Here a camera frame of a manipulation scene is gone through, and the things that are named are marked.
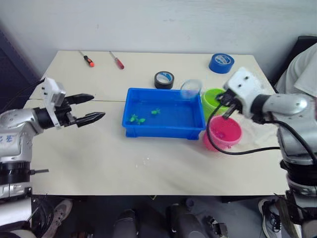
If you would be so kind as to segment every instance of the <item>pink bucket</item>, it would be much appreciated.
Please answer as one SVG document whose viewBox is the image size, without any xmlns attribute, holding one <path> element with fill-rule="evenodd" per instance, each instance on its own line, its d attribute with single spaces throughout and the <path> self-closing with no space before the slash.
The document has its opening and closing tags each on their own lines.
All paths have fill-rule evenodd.
<svg viewBox="0 0 317 238">
<path fill-rule="evenodd" d="M 239 143 L 242 137 L 240 125 L 234 119 L 228 118 L 226 120 L 222 116 L 215 116 L 211 119 L 209 130 L 212 141 L 222 150 Z M 203 136 L 203 142 L 209 150 L 218 151 L 209 142 L 207 132 Z"/>
</svg>

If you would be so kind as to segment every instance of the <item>sneaker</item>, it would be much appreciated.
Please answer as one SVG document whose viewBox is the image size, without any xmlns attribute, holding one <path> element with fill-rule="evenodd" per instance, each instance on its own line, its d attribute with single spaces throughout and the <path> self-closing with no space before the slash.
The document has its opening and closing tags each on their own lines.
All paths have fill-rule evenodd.
<svg viewBox="0 0 317 238">
<path fill-rule="evenodd" d="M 55 236 L 57 228 L 61 225 L 61 222 L 68 217 L 72 206 L 73 203 L 70 200 L 63 200 L 60 204 L 58 204 L 55 207 L 52 224 L 44 233 L 42 238 L 53 238 Z"/>
<path fill-rule="evenodd" d="M 259 211 L 262 215 L 262 229 L 266 238 L 281 238 L 281 220 L 279 215 L 272 212 L 270 207 L 273 207 L 275 200 L 269 201 L 262 199 L 259 202 Z"/>
</svg>

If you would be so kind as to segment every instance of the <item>orange screwdriver handle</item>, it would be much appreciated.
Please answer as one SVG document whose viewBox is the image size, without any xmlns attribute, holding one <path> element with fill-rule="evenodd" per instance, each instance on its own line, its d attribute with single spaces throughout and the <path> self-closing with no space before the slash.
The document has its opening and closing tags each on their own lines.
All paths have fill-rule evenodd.
<svg viewBox="0 0 317 238">
<path fill-rule="evenodd" d="M 123 63 L 118 58 L 115 58 L 114 61 L 120 69 L 124 69 Z"/>
<path fill-rule="evenodd" d="M 90 58 L 88 58 L 88 56 L 84 56 L 84 60 L 87 61 L 90 67 L 95 66 L 94 62 Z"/>
</svg>

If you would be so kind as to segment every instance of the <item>black tape roll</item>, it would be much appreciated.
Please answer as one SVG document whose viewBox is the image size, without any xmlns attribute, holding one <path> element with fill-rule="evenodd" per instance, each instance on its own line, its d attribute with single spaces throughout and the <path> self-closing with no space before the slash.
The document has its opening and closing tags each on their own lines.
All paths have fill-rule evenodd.
<svg viewBox="0 0 317 238">
<path fill-rule="evenodd" d="M 160 71 L 154 76 L 154 85 L 159 89 L 171 89 L 174 83 L 174 75 L 167 71 Z"/>
</svg>

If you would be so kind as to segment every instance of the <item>black cable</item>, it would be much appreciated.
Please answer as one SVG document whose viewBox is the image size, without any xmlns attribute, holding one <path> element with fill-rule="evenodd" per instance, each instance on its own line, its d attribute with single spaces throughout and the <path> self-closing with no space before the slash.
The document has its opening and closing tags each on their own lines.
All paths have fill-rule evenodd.
<svg viewBox="0 0 317 238">
<path fill-rule="evenodd" d="M 308 152 L 308 154 L 311 156 L 312 160 L 313 160 L 313 164 L 317 165 L 317 158 L 314 154 L 314 152 L 312 151 L 312 149 L 310 148 L 310 146 L 307 144 L 307 142 L 300 136 L 300 134 L 297 133 L 296 130 L 294 130 L 293 127 L 291 127 L 289 124 L 280 121 L 280 120 L 268 120 L 268 121 L 264 121 L 264 124 L 279 124 L 282 127 L 284 127 L 285 129 L 287 129 L 290 133 L 292 133 L 292 135 L 302 144 L 302 146 L 306 149 L 306 151 Z"/>
<path fill-rule="evenodd" d="M 39 82 L 36 82 L 36 83 L 34 83 L 34 84 L 32 84 L 32 85 L 26 87 L 26 88 L 21 89 L 19 92 L 17 92 L 17 94 L 15 94 L 15 96 L 2 108 L 1 113 L 5 112 L 5 111 L 8 109 L 8 107 L 11 106 L 11 104 L 16 100 L 16 98 L 17 98 L 21 93 L 23 93 L 24 91 L 26 91 L 26 90 L 28 90 L 28 89 L 30 89 L 30 88 L 33 88 L 33 87 L 38 86 L 39 84 L 43 83 L 44 80 L 45 80 L 45 79 L 42 79 L 42 80 L 40 80 Z"/>
<path fill-rule="evenodd" d="M 40 233 L 39 237 L 41 238 L 46 233 L 46 231 L 49 229 L 49 227 L 51 226 L 51 224 L 53 222 L 54 207 L 45 199 L 42 199 L 42 198 L 38 198 L 38 199 L 41 200 L 41 205 L 43 205 L 43 203 L 44 203 L 50 209 L 50 213 L 51 213 L 51 216 L 49 214 L 47 215 L 47 217 L 50 216 L 50 220 L 48 222 L 46 222 L 45 227 L 43 228 L 42 232 Z"/>
<path fill-rule="evenodd" d="M 220 103 L 218 105 L 218 107 L 216 107 L 216 109 L 212 112 L 212 114 L 210 115 L 210 117 L 208 118 L 208 122 L 207 122 L 207 136 L 209 139 L 209 142 L 212 144 L 212 146 L 214 148 L 216 148 L 218 151 L 220 151 L 221 153 L 227 154 L 227 155 L 246 155 L 246 154 L 251 154 L 251 153 L 255 153 L 255 152 L 260 152 L 260 151 L 265 151 L 265 150 L 280 150 L 280 147 L 265 147 L 265 148 L 260 148 L 260 149 L 254 149 L 254 150 L 247 150 L 247 151 L 243 151 L 243 152 L 228 152 L 225 150 L 220 149 L 212 140 L 211 135 L 210 135 L 210 130 L 209 130 L 209 124 L 210 121 L 212 119 L 212 117 L 216 114 L 216 112 L 219 110 L 219 108 L 222 106 L 222 104 Z"/>
<path fill-rule="evenodd" d="M 38 235 L 38 238 L 41 238 L 43 235 L 44 235 L 44 229 L 46 229 L 46 227 L 47 227 L 47 225 L 48 225 L 48 215 L 47 215 L 47 213 L 46 213 L 46 210 L 45 210 L 45 208 L 44 208 L 44 206 L 43 206 L 43 203 L 39 200 L 39 203 L 40 203 L 40 209 L 42 210 L 42 212 L 43 212 L 43 217 L 44 217 L 44 222 L 43 222 L 43 225 L 42 225 L 42 227 L 41 227 L 41 232 L 40 232 L 40 234 Z"/>
</svg>

